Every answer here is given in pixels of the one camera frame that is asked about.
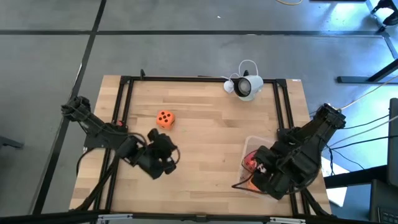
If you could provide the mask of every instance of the gray floor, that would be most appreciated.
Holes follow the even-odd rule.
[[[90,30],[99,4],[94,0],[0,0],[0,29]],[[304,0],[290,7],[261,0],[114,0],[108,1],[99,29],[334,31],[376,30],[377,25],[365,3]],[[389,33],[395,43],[395,27]],[[70,94],[87,40],[85,35],[0,35],[0,135],[25,142],[21,151],[9,147],[0,151],[0,216],[29,212],[60,122],[59,106]],[[338,85],[337,76],[370,76],[393,60],[384,39],[370,36],[97,36],[80,94],[95,104],[103,75],[138,75],[143,68],[147,75],[217,77],[235,72],[247,58],[257,62],[264,78],[302,79],[310,111],[324,102],[343,106],[375,88]],[[396,96],[396,86],[384,86],[344,110],[347,126],[388,114],[389,99]],[[330,142],[359,130],[363,129],[338,131]],[[345,143],[386,135],[384,126]],[[68,209],[83,140],[83,131],[71,124],[44,212]],[[386,163],[386,145],[387,141],[378,141],[340,152],[373,167]],[[335,162],[348,170],[360,169],[339,155]],[[333,213],[366,219],[369,197],[363,195],[368,191],[369,186],[350,188],[345,206],[332,207]]]

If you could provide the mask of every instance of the black chair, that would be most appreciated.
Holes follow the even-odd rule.
[[[380,27],[378,32],[385,31],[387,26],[394,26],[394,25],[398,24],[398,9],[397,9],[394,1],[395,0],[380,0],[379,3],[377,4],[377,6],[371,11],[371,14],[374,14],[374,13],[376,13],[377,10],[379,10],[381,8],[385,8],[385,7],[390,8],[394,11],[390,16],[388,16],[383,21],[383,24],[385,26]]]
[[[3,146],[11,146],[11,147],[14,147],[14,148],[16,148],[16,149],[20,149],[20,148],[22,148],[24,145],[23,145],[23,143],[19,143],[19,142],[16,142],[16,141],[14,141],[14,140],[11,140],[11,139],[8,139],[8,138],[5,138],[5,137],[0,136],[0,149],[1,149]]]

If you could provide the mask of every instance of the orange cube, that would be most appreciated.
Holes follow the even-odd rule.
[[[174,121],[175,121],[174,114],[167,110],[162,110],[159,111],[159,113],[157,113],[156,124],[159,125],[161,128],[168,130],[172,129]]]

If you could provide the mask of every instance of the desk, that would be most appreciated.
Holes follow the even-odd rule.
[[[119,81],[120,76],[103,78],[95,115],[105,122],[111,121]],[[302,126],[310,118],[301,81],[287,80],[287,86],[294,124]],[[279,95],[284,105],[281,91]],[[126,98],[126,88],[122,98]],[[140,168],[120,161],[113,212],[292,214],[288,196],[277,201],[231,188],[238,181],[246,137],[276,138],[278,121],[271,84],[264,84],[253,101],[244,102],[233,93],[227,94],[220,82],[134,81],[127,119],[129,131],[146,136],[156,127],[159,110],[170,110],[176,115],[171,131],[159,131],[169,135],[181,150],[177,169],[152,180]],[[282,113],[287,123],[285,109]],[[103,149],[96,149],[82,160],[70,208],[79,206],[97,183],[103,155]],[[323,209],[330,212],[321,172],[308,189]],[[105,187],[101,208],[107,191]],[[303,212],[300,194],[297,200],[298,210]]]

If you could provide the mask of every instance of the wooden tabletop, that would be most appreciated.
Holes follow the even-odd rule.
[[[110,122],[120,76],[103,78],[95,115]],[[294,124],[310,118],[300,80],[287,80]],[[124,88],[122,102],[126,97]],[[282,91],[279,91],[284,123],[287,125]],[[264,84],[253,101],[241,101],[227,94],[223,83],[134,82],[127,125],[129,131],[146,134],[156,127],[159,110],[175,116],[169,135],[181,151],[177,169],[152,180],[138,167],[119,163],[112,211],[149,213],[207,213],[233,215],[291,215],[288,196],[281,200],[255,197],[232,189],[239,178],[239,166],[248,136],[276,139],[277,114],[271,84]],[[119,110],[121,118],[123,105]],[[104,149],[96,149],[81,162],[70,208],[79,206],[98,181]],[[308,188],[322,208],[330,212],[322,173]],[[106,193],[101,200],[104,207]],[[300,194],[298,209],[303,211]]]

